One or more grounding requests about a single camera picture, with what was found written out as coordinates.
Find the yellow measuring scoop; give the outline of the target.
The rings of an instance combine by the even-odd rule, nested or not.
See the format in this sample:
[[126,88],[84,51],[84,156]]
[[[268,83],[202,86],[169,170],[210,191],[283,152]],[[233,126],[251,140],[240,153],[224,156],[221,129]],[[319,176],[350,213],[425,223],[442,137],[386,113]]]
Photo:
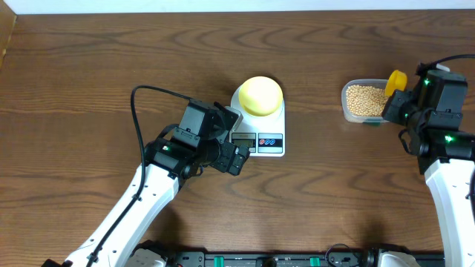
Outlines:
[[392,96],[395,90],[405,91],[407,86],[407,74],[400,70],[391,73],[384,89],[385,96]]

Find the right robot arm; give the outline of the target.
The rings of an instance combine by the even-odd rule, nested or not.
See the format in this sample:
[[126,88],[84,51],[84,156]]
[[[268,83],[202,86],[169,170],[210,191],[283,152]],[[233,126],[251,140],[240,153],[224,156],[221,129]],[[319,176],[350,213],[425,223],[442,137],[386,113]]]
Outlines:
[[459,129],[466,78],[425,70],[409,91],[395,90],[382,117],[403,126],[436,206],[446,266],[474,265],[474,135]]

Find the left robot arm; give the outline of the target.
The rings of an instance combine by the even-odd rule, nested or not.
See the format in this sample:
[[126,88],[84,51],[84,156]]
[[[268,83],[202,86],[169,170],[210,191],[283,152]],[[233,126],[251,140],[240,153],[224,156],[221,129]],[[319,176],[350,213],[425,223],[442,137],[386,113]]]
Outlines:
[[211,139],[193,151],[164,138],[180,132],[177,125],[169,125],[145,147],[145,161],[125,193],[89,239],[68,255],[64,266],[167,266],[166,255],[140,242],[155,217],[184,182],[200,176],[205,167],[237,176],[249,158],[247,146],[229,140]]

